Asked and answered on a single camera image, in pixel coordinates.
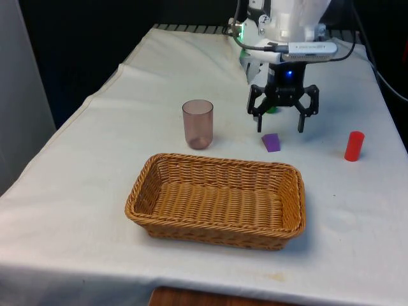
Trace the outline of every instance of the gray wall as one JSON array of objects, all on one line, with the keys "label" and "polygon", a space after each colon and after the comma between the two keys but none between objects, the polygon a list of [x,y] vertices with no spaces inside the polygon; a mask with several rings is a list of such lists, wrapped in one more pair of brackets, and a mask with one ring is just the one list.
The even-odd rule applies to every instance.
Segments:
[{"label": "gray wall", "polygon": [[55,131],[18,0],[0,0],[0,195]]}]

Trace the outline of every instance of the white robot body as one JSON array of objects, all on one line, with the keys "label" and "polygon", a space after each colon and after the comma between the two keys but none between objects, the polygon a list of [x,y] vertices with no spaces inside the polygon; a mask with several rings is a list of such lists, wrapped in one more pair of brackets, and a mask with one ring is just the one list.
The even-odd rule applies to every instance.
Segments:
[{"label": "white robot body", "polygon": [[298,52],[302,43],[312,43],[324,36],[326,26],[320,24],[321,17],[332,0],[250,0],[248,18],[244,22],[242,42],[255,47],[266,47],[271,44],[289,45],[289,54],[275,52],[246,50],[241,58],[247,69],[248,81],[251,81],[259,71],[261,62],[278,64],[282,61],[329,61],[337,53],[334,43],[320,43],[320,47],[304,44],[304,52]]}]

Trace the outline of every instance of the dark background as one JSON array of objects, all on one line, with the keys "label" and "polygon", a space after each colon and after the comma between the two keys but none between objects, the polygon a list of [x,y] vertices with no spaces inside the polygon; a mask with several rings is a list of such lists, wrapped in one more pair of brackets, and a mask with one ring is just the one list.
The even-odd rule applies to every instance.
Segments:
[{"label": "dark background", "polygon": [[[354,0],[379,71],[408,96],[407,0]],[[55,125],[96,92],[155,23],[219,26],[236,0],[20,0]],[[242,5],[241,18],[246,4]],[[337,29],[350,29],[345,14]],[[382,88],[408,148],[408,103]]]}]

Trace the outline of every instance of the basket rim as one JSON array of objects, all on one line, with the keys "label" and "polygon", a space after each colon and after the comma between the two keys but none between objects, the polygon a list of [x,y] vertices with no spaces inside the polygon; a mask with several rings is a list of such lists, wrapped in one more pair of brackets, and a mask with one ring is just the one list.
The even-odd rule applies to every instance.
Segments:
[{"label": "basket rim", "polygon": [[[154,163],[163,158],[183,159],[183,160],[194,159],[195,161],[200,161],[200,159],[202,159],[202,160],[205,160],[207,163],[208,162],[209,163],[211,162],[233,163],[233,164],[237,164],[240,166],[245,166],[246,168],[259,167],[261,165],[267,166],[269,168],[280,166],[280,167],[287,168],[288,170],[293,170],[296,174],[296,178],[298,182],[297,191],[299,194],[299,202],[297,204],[298,204],[299,214],[300,214],[299,223],[292,229],[284,229],[284,228],[273,229],[269,227],[260,227],[260,226],[251,226],[251,225],[242,226],[238,224],[225,223],[225,222],[197,221],[197,220],[186,219],[186,218],[179,219],[179,218],[174,218],[174,217],[161,217],[160,215],[157,215],[157,214],[136,213],[135,199],[137,199],[137,196],[140,192],[140,188],[144,181],[142,177],[145,177],[145,175],[142,175],[142,174],[147,174],[152,168],[152,166],[154,165]],[[195,228],[195,229],[205,229],[205,228],[216,227],[218,230],[230,231],[234,233],[253,234],[253,235],[259,235],[259,236],[268,237],[268,238],[294,238],[302,234],[305,229],[304,184],[303,184],[303,180],[302,180],[300,171],[296,169],[295,167],[291,166],[290,164],[277,163],[277,162],[268,163],[264,161],[243,161],[243,160],[238,160],[238,159],[192,156],[192,155],[177,154],[177,153],[160,153],[160,154],[156,154],[150,157],[149,160],[146,162],[145,166],[143,167],[138,179],[136,180],[131,190],[130,195],[127,198],[126,206],[125,206],[125,214],[130,220],[142,226],[162,224],[166,226],[177,226],[177,227]]]}]

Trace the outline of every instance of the wooden floor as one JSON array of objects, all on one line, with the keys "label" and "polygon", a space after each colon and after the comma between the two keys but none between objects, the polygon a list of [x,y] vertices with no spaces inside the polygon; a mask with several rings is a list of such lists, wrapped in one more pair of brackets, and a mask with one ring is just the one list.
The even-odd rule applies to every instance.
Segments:
[{"label": "wooden floor", "polygon": [[153,291],[149,306],[295,306],[293,304],[266,302],[215,295],[190,290],[158,288]]}]

